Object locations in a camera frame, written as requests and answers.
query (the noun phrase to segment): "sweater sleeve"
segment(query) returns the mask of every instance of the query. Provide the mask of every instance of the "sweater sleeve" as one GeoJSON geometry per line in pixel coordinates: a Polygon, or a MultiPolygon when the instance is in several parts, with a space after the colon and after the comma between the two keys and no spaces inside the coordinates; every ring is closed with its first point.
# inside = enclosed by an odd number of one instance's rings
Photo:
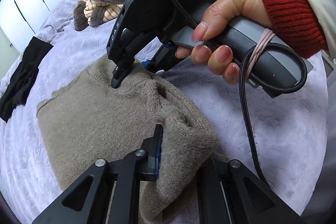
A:
{"type": "Polygon", "coordinates": [[[323,30],[307,0],[262,1],[273,32],[301,57],[328,50],[323,30]]]}

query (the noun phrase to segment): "screw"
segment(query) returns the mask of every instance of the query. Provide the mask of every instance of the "screw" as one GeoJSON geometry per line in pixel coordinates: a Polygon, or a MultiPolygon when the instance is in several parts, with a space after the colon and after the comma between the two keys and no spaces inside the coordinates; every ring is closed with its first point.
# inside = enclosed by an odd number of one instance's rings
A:
{"type": "Polygon", "coordinates": [[[105,163],[106,163],[105,160],[99,159],[99,160],[96,160],[95,165],[98,166],[98,167],[101,167],[101,166],[104,166],[105,163]]]}
{"type": "Polygon", "coordinates": [[[232,160],[232,161],[230,161],[230,164],[233,168],[239,168],[240,165],[241,165],[239,160],[232,160]]]}
{"type": "Polygon", "coordinates": [[[136,152],[135,152],[135,155],[138,156],[138,157],[143,156],[145,154],[146,154],[146,151],[142,150],[142,149],[136,150],[136,152]]]}

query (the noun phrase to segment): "pink elastic band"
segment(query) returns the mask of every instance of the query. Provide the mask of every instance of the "pink elastic band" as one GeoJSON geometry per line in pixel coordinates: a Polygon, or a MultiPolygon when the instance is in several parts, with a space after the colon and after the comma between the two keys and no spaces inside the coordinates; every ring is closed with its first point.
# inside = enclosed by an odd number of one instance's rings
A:
{"type": "Polygon", "coordinates": [[[260,37],[260,40],[259,40],[258,44],[254,48],[254,51],[251,55],[251,58],[250,58],[250,61],[249,61],[249,64],[248,64],[248,68],[247,68],[247,71],[246,71],[246,76],[245,76],[246,80],[250,76],[250,73],[251,73],[251,70],[252,70],[254,64],[256,63],[257,59],[259,58],[259,56],[264,51],[267,43],[270,42],[274,36],[275,36],[275,33],[273,33],[272,30],[270,30],[270,29],[265,29],[264,30],[263,34],[260,37]]]}

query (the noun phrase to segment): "human hand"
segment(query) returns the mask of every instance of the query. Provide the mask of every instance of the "human hand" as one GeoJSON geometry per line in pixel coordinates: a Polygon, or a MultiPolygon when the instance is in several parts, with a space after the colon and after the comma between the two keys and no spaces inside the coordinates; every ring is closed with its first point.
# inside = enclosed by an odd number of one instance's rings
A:
{"type": "MultiPolygon", "coordinates": [[[[243,15],[265,28],[272,28],[262,0],[217,0],[205,11],[202,21],[194,30],[192,41],[214,38],[225,29],[229,20],[238,15],[243,15]]],[[[222,75],[229,84],[238,83],[239,67],[232,63],[232,50],[226,45],[220,46],[214,52],[203,45],[192,50],[178,47],[175,55],[177,58],[191,55],[195,64],[208,65],[215,75],[222,75]]]]}

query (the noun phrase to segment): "lavender blanket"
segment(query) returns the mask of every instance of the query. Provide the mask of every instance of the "lavender blanket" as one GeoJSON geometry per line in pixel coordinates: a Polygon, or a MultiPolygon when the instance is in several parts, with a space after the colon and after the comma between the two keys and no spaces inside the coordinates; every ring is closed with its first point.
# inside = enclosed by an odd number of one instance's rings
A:
{"type": "MultiPolygon", "coordinates": [[[[18,106],[8,123],[0,121],[0,190],[22,224],[30,224],[60,193],[48,161],[36,118],[37,104],[67,85],[87,65],[106,52],[114,21],[74,30],[72,11],[78,0],[60,0],[36,36],[54,45],[39,66],[25,106],[18,106]]],[[[157,39],[137,55],[151,58],[157,39]]],[[[0,95],[20,59],[1,80],[0,95]]],[[[314,69],[304,88],[271,99],[247,87],[261,168],[273,190],[297,213],[302,213],[319,177],[326,148],[327,86],[320,53],[310,58],[314,69]]],[[[219,152],[254,170],[239,92],[207,67],[186,59],[160,75],[179,87],[199,107],[220,137],[219,152]]],[[[196,202],[171,224],[198,223],[196,202]]]]}

